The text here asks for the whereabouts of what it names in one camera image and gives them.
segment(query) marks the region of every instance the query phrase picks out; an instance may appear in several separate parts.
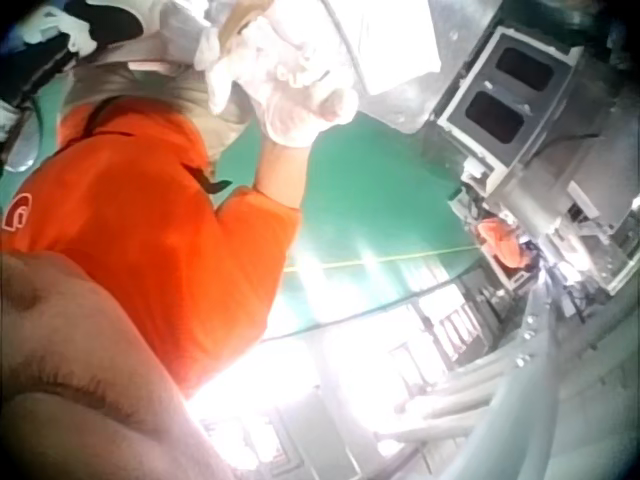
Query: human skin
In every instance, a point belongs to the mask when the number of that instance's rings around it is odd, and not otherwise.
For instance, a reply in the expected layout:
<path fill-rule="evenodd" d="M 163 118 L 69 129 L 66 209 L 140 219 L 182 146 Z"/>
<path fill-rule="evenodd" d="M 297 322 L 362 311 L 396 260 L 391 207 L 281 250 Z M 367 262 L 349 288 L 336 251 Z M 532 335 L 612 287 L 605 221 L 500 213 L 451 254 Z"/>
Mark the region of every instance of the human skin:
<path fill-rule="evenodd" d="M 57 254 L 0 261 L 0 445 L 14 478 L 233 478 L 104 289 Z"/>

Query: white glove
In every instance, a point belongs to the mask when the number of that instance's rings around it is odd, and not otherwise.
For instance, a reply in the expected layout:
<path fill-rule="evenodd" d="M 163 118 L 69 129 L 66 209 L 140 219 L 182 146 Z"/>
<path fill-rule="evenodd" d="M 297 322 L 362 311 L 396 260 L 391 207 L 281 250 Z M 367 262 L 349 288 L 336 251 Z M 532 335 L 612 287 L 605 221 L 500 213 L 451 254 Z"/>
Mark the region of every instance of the white glove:
<path fill-rule="evenodd" d="M 259 17 L 235 36 L 220 58 L 216 29 L 203 34 L 195 68 L 204 70 L 214 114 L 225 108 L 238 82 L 253 100 L 258 120 L 276 143 L 310 146 L 320 132 L 353 120 L 358 95 L 351 72 L 331 68 L 313 49 L 287 43 Z"/>

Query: metal machine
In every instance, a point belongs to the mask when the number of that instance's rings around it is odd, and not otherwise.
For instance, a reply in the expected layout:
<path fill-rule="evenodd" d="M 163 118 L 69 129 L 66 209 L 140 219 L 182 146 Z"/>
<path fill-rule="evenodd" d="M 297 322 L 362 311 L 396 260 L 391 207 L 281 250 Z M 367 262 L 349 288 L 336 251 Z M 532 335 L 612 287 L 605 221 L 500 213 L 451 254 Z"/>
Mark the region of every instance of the metal machine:
<path fill-rule="evenodd" d="M 638 105 L 583 48 L 499 27 L 437 125 L 469 155 L 465 175 L 491 210 L 615 294 L 640 260 Z M 452 203 L 464 218 L 464 199 Z"/>

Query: orange t-shirt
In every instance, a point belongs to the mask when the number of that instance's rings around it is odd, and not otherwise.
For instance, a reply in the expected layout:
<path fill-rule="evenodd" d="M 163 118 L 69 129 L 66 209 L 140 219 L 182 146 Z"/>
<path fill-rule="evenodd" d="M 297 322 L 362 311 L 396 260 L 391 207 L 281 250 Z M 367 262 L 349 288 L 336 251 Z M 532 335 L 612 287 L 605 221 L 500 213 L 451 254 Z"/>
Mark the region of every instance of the orange t-shirt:
<path fill-rule="evenodd" d="M 500 218 L 483 220 L 476 227 L 495 256 L 509 268 L 523 268 L 531 261 L 509 225 Z"/>
<path fill-rule="evenodd" d="M 256 343 L 300 221 L 238 188 L 217 210 L 185 169 L 204 169 L 186 117 L 144 99 L 62 124 L 65 150 L 21 187 L 3 221 L 5 251 L 53 251 L 109 291 L 181 390 L 192 394 Z"/>

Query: green wall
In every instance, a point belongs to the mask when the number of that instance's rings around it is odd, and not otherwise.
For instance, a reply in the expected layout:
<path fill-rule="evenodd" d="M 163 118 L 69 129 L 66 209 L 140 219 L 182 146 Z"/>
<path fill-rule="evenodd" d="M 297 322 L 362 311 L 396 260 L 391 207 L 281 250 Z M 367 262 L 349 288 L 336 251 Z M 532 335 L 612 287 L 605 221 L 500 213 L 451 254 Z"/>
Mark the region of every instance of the green wall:
<path fill-rule="evenodd" d="M 57 82 L 41 95 L 48 114 L 43 157 L 55 148 L 63 90 Z M 259 144 L 252 125 L 225 152 L 220 177 L 251 184 Z M 321 135 L 312 154 L 303 227 L 290 258 L 300 271 L 284 275 L 271 334 L 353 315 L 425 288 L 431 283 L 425 268 L 434 259 L 455 275 L 477 257 L 475 250 L 434 254 L 464 249 L 471 240 L 446 203 L 456 180 L 438 166 L 444 159 L 425 158 L 422 149 L 419 135 L 403 135 L 365 115 Z M 2 205 L 24 176 L 5 175 Z M 364 265 L 324 268 L 363 259 Z"/>

